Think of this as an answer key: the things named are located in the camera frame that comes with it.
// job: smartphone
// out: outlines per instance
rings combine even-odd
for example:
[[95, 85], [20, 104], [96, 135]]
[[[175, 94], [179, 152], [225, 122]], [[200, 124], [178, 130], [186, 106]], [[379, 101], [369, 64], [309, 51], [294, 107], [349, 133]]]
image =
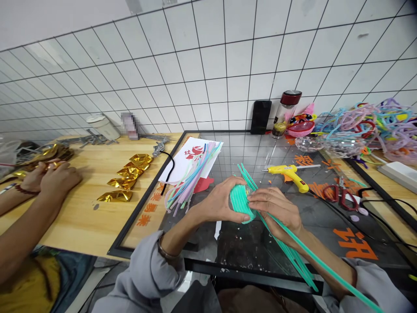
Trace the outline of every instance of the smartphone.
[[271, 111], [271, 104], [272, 102], [270, 100], [258, 100], [253, 103], [252, 135], [265, 134], [269, 112]]

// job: gray sleeve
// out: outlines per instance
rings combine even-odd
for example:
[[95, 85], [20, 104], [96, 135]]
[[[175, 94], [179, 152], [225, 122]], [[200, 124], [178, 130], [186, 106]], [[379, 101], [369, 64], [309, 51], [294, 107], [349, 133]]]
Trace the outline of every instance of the gray sleeve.
[[[361, 259], [342, 259], [357, 272], [356, 289], [375, 302], [385, 313], [414, 312], [412, 304], [378, 265]], [[339, 302], [326, 283], [323, 287], [323, 298], [331, 313], [372, 312], [370, 307], [355, 296], [344, 296]]]
[[161, 235], [158, 231], [141, 241], [130, 266], [118, 275], [113, 291], [96, 302], [93, 313], [161, 312], [159, 299], [178, 288], [185, 276], [183, 259], [174, 268], [159, 254]]

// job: hand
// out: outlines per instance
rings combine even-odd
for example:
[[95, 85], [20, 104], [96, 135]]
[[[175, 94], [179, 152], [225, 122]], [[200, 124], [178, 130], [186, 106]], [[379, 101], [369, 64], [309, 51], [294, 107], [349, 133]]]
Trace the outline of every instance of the hand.
[[[49, 162], [59, 162], [59, 159], [53, 159]], [[44, 162], [39, 162], [38, 166], [26, 175], [20, 186], [27, 191], [40, 192], [40, 182], [45, 175], [47, 165]]]
[[64, 162], [57, 169], [54, 166], [48, 169], [40, 183], [42, 194], [66, 196], [83, 179], [75, 167], [69, 166], [68, 162]]
[[214, 187], [202, 202], [191, 208], [190, 212], [194, 212], [201, 223], [220, 220], [242, 223], [249, 220], [249, 215], [235, 212], [229, 207], [230, 191], [238, 184], [246, 185], [246, 182], [241, 177], [230, 176]]
[[248, 200], [251, 209], [260, 211], [272, 235], [292, 248], [297, 246], [295, 241], [268, 215], [269, 213], [280, 220], [297, 237], [304, 232], [297, 206], [289, 201], [278, 188], [258, 189], [248, 196]]

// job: power strip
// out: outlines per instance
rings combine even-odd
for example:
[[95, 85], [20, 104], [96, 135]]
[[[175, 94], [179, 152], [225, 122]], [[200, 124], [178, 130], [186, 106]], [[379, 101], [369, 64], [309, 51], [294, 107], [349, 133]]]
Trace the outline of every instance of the power strip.
[[378, 171], [408, 190], [417, 193], [417, 170], [400, 162], [392, 162], [379, 166]]

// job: yellow glue gun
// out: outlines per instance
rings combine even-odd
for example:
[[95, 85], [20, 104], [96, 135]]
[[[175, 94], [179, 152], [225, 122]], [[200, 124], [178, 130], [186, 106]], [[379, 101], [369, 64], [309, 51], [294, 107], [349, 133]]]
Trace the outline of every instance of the yellow glue gun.
[[308, 185], [295, 173], [299, 168], [308, 168], [308, 167], [319, 167], [320, 165], [307, 165], [307, 166], [295, 166], [295, 165], [278, 165], [272, 166], [267, 170], [262, 170], [262, 172], [268, 171], [271, 174], [283, 174], [291, 178], [295, 185], [298, 187], [300, 193], [306, 193], [310, 190]]

